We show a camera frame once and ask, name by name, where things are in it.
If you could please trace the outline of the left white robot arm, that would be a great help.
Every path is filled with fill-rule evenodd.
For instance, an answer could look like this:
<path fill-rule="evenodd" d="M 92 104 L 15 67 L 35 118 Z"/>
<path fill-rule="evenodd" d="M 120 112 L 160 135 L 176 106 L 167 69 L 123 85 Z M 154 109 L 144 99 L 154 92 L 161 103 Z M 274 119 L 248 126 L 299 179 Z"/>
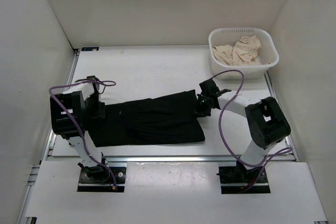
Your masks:
<path fill-rule="evenodd" d="M 91 179 L 104 183 L 113 174 L 102 152 L 95 146 L 88 128 L 93 119 L 103 119 L 104 103 L 100 101 L 100 86 L 107 85 L 94 76 L 65 86 L 49 88 L 52 130 L 74 147 L 79 166 Z"/>

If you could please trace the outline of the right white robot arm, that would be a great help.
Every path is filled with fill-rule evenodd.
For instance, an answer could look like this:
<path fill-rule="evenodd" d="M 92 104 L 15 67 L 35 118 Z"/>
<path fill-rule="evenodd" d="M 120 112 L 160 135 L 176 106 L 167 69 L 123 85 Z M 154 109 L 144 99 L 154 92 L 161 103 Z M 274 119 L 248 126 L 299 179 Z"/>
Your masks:
<path fill-rule="evenodd" d="M 259 173 L 270 159 L 269 152 L 291 133 L 291 127 L 278 102 L 273 97 L 253 100 L 241 96 L 238 92 L 228 95 L 228 89 L 206 91 L 197 95 L 195 114 L 198 117 L 211 116 L 212 109 L 219 109 L 218 129 L 220 137 L 236 166 L 232 173 L 223 174 L 242 182 L 257 180 Z M 247 120 L 251 141 L 241 156 L 237 156 L 229 147 L 222 128 L 224 112 L 229 111 Z"/>

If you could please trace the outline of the black trousers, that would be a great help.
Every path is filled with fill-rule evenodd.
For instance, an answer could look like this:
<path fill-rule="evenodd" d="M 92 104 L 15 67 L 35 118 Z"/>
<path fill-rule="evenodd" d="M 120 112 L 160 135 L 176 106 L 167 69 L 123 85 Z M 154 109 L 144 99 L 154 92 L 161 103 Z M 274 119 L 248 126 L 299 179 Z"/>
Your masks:
<path fill-rule="evenodd" d="M 190 90 L 106 105 L 105 118 L 91 120 L 88 133 L 96 147 L 203 142 L 196 101 L 195 90 Z"/>

